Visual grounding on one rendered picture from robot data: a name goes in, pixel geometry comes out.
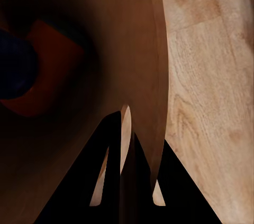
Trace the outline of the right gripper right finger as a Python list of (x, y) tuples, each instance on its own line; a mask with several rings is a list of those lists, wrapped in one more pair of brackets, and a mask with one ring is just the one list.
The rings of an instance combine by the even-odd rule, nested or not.
[(153, 202), (148, 164), (134, 133), (137, 224), (222, 224), (167, 141), (158, 173), (166, 206)]

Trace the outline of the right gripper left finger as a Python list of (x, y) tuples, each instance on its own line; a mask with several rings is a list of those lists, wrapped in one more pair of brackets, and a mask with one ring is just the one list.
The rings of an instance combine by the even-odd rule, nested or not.
[[(109, 147), (101, 204), (90, 206)], [(34, 224), (119, 224), (121, 111), (105, 116)]]

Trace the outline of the trash can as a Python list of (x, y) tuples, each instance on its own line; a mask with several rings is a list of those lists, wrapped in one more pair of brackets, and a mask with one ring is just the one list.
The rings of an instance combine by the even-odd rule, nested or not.
[(119, 224), (137, 224), (134, 133), (152, 193), (166, 134), (163, 0), (0, 0), (0, 29), (25, 39), (38, 16), (49, 13), (88, 37), (90, 50), (48, 113), (24, 119), (0, 105), (0, 224), (34, 224), (102, 119), (121, 111), (122, 127), (128, 107), (131, 138), (120, 173)]

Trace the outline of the can of soda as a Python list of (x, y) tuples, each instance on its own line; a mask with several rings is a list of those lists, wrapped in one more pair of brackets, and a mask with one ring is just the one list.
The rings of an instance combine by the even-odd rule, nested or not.
[(38, 58), (30, 42), (0, 29), (0, 99), (17, 99), (34, 85)]
[(90, 50), (88, 37), (53, 13), (40, 14), (25, 38), (36, 51), (38, 75), (17, 99), (0, 99), (8, 112), (38, 119), (48, 113)]

